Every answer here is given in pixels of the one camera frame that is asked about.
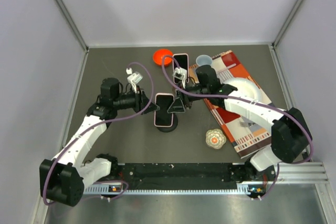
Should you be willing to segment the black round-base phone stand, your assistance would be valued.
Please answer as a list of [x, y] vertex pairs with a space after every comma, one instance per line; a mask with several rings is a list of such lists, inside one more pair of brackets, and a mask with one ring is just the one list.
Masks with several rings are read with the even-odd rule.
[[160, 132], [163, 132], [163, 133], [169, 133], [169, 132], [173, 132], [176, 128], [177, 128], [177, 126], [178, 126], [178, 118], [177, 118], [177, 116], [174, 114], [173, 115], [173, 124], [172, 124], [172, 126], [170, 126], [170, 127], [156, 127]]

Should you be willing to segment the phone with pink case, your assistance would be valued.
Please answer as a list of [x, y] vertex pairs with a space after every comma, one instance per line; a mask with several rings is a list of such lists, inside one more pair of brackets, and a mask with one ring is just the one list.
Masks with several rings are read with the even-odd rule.
[[[173, 58], [177, 60], [178, 65], [186, 70], [186, 82], [188, 83], [188, 77], [189, 77], [189, 56], [188, 54], [174, 54]], [[175, 64], [175, 61], [173, 61], [173, 70], [175, 70], [175, 68], [177, 67], [177, 65]], [[175, 84], [178, 84], [179, 79], [174, 78], [173, 82]]]

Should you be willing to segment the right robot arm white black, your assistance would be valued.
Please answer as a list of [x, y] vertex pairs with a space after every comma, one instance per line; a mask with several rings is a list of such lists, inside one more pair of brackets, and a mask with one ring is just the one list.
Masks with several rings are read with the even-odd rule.
[[298, 155], [308, 146], [313, 148], [312, 136], [300, 110], [282, 110], [248, 97], [237, 87], [221, 83], [215, 70], [204, 65], [196, 69], [198, 83], [179, 87], [172, 78], [171, 85], [181, 92], [185, 102], [208, 99], [225, 111], [238, 114], [258, 124], [271, 135], [271, 144], [245, 161], [245, 174], [258, 179], [270, 166], [279, 163], [294, 164]]

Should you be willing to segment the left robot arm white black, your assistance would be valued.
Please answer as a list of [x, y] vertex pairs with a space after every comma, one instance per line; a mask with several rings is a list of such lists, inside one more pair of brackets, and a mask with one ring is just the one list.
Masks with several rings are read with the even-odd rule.
[[43, 160], [39, 167], [40, 194], [45, 205], [59, 202], [73, 207], [84, 191], [99, 179], [117, 178], [119, 168], [113, 164], [116, 159], [108, 154], [98, 155], [88, 165], [83, 162], [100, 135], [112, 122], [120, 120], [119, 110], [132, 109], [136, 115], [158, 110], [138, 85], [141, 80], [137, 72], [129, 75], [127, 81], [131, 89], [127, 93], [121, 92], [122, 85], [117, 78], [102, 81], [100, 94], [78, 131], [58, 154], [51, 160]]

